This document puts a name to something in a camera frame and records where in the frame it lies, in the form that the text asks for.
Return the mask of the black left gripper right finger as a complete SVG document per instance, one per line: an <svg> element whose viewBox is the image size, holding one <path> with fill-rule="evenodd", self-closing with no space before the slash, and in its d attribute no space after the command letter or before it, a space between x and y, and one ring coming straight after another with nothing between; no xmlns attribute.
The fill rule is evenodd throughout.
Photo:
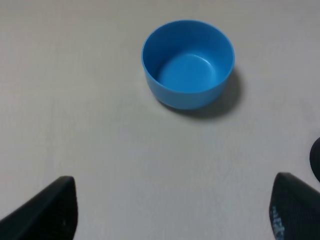
<svg viewBox="0 0 320 240"><path fill-rule="evenodd" d="M269 219L276 240L320 238L320 193L289 172L273 183Z"/></svg>

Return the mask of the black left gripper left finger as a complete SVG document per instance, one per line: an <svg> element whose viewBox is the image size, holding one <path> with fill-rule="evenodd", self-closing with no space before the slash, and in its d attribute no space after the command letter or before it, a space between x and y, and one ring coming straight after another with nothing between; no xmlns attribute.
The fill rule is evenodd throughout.
<svg viewBox="0 0 320 240"><path fill-rule="evenodd" d="M72 240L78 225L76 183L60 176L0 220L2 240Z"/></svg>

